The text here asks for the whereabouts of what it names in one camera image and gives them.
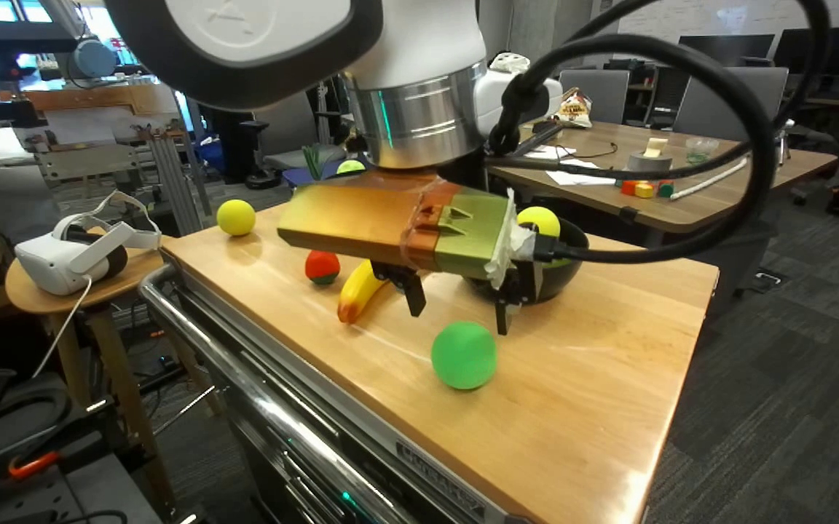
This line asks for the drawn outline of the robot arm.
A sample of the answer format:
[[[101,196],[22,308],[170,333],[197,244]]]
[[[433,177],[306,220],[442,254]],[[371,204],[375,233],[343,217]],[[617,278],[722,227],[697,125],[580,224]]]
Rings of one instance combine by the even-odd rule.
[[[331,77],[371,169],[311,183],[280,217],[295,247],[373,265],[426,305],[429,271],[459,273],[506,311],[534,295],[516,204],[442,174],[509,116],[519,78],[487,62],[475,0],[108,0],[138,62],[188,100],[253,115]]]

